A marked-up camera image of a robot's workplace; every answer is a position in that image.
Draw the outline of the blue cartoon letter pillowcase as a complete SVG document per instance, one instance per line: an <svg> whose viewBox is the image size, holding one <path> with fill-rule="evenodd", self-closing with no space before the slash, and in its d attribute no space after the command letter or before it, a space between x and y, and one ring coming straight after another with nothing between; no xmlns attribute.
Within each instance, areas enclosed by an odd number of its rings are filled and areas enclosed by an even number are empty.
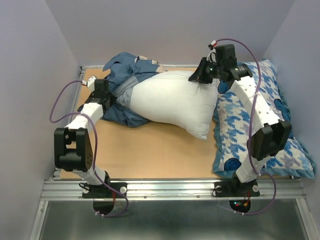
<svg viewBox="0 0 320 240"><path fill-rule="evenodd" d="M105 64L103 71L106 70L110 70L103 79L104 82L108 82L108 92L91 93L85 103L89 103L93 97L104 96L106 99L97 100L98 103L104 103L103 120L130 128L137 128L150 122L149 119L130 109L133 88L157 74L166 72L163 65L141 55L122 52Z"/></svg>

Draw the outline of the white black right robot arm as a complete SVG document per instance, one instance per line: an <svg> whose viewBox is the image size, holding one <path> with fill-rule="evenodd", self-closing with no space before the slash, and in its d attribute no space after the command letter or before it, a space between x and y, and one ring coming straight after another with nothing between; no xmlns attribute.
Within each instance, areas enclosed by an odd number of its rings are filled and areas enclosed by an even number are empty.
<svg viewBox="0 0 320 240"><path fill-rule="evenodd" d="M292 126L288 121L281 120L270 108L250 68L244 63L238 63L233 44L219 45L214 40L208 47L210 53L201 58L188 80L198 84L212 84L217 79L226 83L249 114L248 153L235 171L235 180L230 182L231 192L242 195L248 190L248 183L257 178L267 161L285 148Z"/></svg>

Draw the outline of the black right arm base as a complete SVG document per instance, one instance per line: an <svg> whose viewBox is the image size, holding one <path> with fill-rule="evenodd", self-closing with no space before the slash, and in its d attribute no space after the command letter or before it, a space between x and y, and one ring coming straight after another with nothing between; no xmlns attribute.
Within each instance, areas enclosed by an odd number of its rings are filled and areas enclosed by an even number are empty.
<svg viewBox="0 0 320 240"><path fill-rule="evenodd" d="M259 197L260 191L256 180L241 183L234 175L232 178L216 181L211 195L217 198Z"/></svg>

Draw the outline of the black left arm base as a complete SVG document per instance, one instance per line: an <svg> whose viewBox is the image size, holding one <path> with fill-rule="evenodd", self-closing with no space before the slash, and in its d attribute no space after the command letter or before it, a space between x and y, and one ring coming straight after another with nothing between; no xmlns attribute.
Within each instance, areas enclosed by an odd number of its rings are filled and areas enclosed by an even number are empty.
<svg viewBox="0 0 320 240"><path fill-rule="evenodd" d="M114 190L120 192L123 195L127 195L127 186L126 182L111 182L109 174L105 171L104 177L101 178L104 180L104 183L107 184L112 189L109 189L99 180L97 184L90 184L87 181L79 183L79 187L82 189L82 198L84 199L116 199L117 193Z"/></svg>

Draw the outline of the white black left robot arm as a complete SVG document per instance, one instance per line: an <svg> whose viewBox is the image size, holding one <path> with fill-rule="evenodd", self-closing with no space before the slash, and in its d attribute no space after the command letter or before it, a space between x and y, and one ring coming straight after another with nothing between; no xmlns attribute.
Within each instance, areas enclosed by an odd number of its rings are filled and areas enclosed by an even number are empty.
<svg viewBox="0 0 320 240"><path fill-rule="evenodd" d="M87 184L87 190L94 187L95 193L106 197L111 193L109 174L96 164L98 134L95 124L115 103L109 82L92 76L87 81L76 81L91 90L81 111L69 113L75 118L65 127L58 127L53 133L54 164L58 169L72 172Z"/></svg>

